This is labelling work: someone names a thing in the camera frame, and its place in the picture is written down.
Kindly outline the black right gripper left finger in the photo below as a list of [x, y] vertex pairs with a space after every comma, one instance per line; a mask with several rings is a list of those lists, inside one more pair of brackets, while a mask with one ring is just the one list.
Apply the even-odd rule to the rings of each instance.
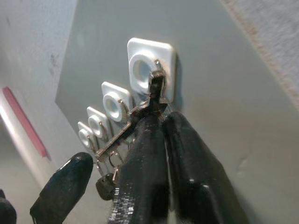
[[135, 142], [120, 169], [109, 224], [165, 224], [169, 179], [160, 119], [150, 114], [135, 128]]

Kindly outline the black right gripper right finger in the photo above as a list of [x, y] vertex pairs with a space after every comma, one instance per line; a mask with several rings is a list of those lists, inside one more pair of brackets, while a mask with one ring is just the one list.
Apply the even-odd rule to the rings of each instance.
[[223, 165], [186, 117], [170, 113], [164, 134], [180, 223], [248, 223]]

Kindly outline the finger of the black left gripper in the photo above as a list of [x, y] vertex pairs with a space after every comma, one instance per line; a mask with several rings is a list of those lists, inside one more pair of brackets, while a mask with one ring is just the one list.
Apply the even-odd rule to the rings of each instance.
[[4, 191], [0, 190], [0, 223], [15, 224], [17, 221], [16, 210], [6, 199]]
[[73, 155], [48, 180], [30, 208], [35, 224], [61, 224], [84, 195], [93, 170], [86, 152]]

